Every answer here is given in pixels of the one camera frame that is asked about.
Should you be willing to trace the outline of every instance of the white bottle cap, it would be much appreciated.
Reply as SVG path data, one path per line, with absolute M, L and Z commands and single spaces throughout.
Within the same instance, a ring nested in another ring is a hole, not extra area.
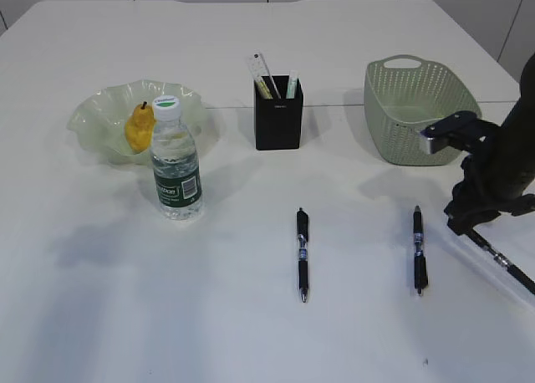
M 157 121 L 173 121 L 181 117 L 181 102 L 175 96 L 156 97 L 152 109 Z

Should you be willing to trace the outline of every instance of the yellow pear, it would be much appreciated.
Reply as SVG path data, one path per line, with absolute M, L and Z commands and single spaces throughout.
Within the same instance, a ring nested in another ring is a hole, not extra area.
M 125 125 L 126 140 L 133 151 L 140 153 L 148 149 L 155 123 L 152 107 L 146 101 L 135 107 Z

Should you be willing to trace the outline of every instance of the pen holder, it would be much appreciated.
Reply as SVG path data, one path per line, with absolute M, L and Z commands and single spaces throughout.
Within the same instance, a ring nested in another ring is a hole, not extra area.
M 286 97 L 288 76 L 273 76 L 281 96 Z M 293 99 L 264 99 L 254 84 L 254 135 L 257 150 L 298 149 L 303 118 L 303 91 L 299 80 Z

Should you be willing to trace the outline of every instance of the plastic basket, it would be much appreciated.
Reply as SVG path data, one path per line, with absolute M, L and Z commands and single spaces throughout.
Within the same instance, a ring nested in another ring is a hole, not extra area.
M 394 59 L 410 59 L 415 68 L 391 68 Z M 429 124 L 459 110 L 481 118 L 476 100 L 445 65 L 412 55 L 396 55 L 368 64 L 364 82 L 364 112 L 369 132 L 381 156 L 402 166 L 441 166 L 459 156 L 450 147 L 427 155 L 419 133 Z

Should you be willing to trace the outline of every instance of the water bottle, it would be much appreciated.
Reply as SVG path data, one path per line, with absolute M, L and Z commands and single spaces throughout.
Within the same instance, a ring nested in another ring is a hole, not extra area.
M 150 157 L 162 212 L 173 220 L 197 217 L 202 210 L 199 157 L 195 141 L 181 120 L 181 104 L 175 96 L 152 102 L 156 124 Z

